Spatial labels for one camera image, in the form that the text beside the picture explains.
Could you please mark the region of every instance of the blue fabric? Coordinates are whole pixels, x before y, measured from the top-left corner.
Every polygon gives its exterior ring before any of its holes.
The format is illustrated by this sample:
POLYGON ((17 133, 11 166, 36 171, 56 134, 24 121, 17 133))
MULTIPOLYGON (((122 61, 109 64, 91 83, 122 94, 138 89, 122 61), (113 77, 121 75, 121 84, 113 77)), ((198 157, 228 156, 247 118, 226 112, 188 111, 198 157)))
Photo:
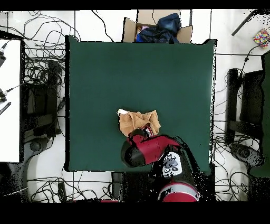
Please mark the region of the blue fabric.
POLYGON ((160 18, 156 27, 149 27, 140 32, 140 38, 145 43, 179 43, 176 38, 181 28, 177 13, 160 18))
POLYGON ((141 38, 141 35, 139 33, 137 34, 136 42, 137 43, 143 43, 143 39, 141 38))

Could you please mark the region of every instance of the small paper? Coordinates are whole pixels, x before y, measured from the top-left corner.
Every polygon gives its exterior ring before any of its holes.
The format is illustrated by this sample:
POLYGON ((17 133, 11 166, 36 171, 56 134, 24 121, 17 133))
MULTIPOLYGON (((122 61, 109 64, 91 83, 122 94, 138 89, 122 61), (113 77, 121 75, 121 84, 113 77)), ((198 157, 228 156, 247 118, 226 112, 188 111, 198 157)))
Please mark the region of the small paper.
POLYGON ((123 109, 118 109, 118 111, 117 111, 117 114, 118 114, 118 116, 120 115, 120 114, 127 114, 128 112, 126 111, 126 110, 123 110, 123 109))

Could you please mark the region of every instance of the green table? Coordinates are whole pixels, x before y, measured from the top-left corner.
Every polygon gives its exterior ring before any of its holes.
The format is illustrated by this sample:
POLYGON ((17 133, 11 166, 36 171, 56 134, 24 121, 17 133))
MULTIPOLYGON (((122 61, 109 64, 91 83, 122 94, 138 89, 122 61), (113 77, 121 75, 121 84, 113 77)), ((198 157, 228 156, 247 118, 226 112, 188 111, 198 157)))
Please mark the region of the green table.
POLYGON ((156 109, 159 133, 180 136, 201 171, 209 172, 214 46, 215 40, 138 44, 66 37, 69 171, 150 171, 151 165, 128 168, 121 161, 126 138, 118 129, 117 110, 122 108, 142 113, 156 109))
POLYGON ((265 163, 262 166, 254 167, 250 174, 259 178, 270 178, 270 51, 262 55, 264 80, 262 90, 264 93, 262 128, 263 138, 261 142, 265 163))

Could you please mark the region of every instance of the tan cloth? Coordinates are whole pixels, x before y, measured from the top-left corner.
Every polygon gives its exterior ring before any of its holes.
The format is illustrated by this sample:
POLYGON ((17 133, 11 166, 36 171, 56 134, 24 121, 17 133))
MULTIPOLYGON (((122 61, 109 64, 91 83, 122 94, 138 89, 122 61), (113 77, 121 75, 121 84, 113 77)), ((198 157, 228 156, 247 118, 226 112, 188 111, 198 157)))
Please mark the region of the tan cloth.
POLYGON ((128 137, 129 133, 131 133, 134 129, 141 128, 147 123, 150 123, 150 127, 154 135, 158 134, 159 128, 161 127, 158 121, 158 114, 156 110, 146 114, 128 111, 127 114, 120 114, 119 123, 120 130, 126 137, 128 137))

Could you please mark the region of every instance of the cloth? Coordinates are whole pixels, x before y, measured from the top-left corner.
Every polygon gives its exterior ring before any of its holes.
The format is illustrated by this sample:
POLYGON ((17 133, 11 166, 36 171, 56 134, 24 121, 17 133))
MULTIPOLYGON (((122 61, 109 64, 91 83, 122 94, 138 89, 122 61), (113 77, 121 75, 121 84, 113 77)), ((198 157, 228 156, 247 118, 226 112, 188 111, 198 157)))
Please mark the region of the cloth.
POLYGON ((137 35, 141 32, 141 28, 138 27, 136 30, 136 35, 135 35, 135 41, 137 40, 137 35))
POLYGON ((176 35, 180 28, 180 17, 173 13, 160 18, 157 26, 143 29, 140 37, 145 43, 179 43, 176 35))
POLYGON ((137 34, 136 43, 143 43, 143 39, 141 38, 141 35, 139 33, 137 34))
POLYGON ((148 112, 141 114, 140 112, 130 112, 119 115, 119 126, 122 133, 128 137, 136 128, 141 128, 147 123, 150 123, 150 128, 154 135, 158 134, 159 128, 161 127, 158 121, 157 111, 148 112))

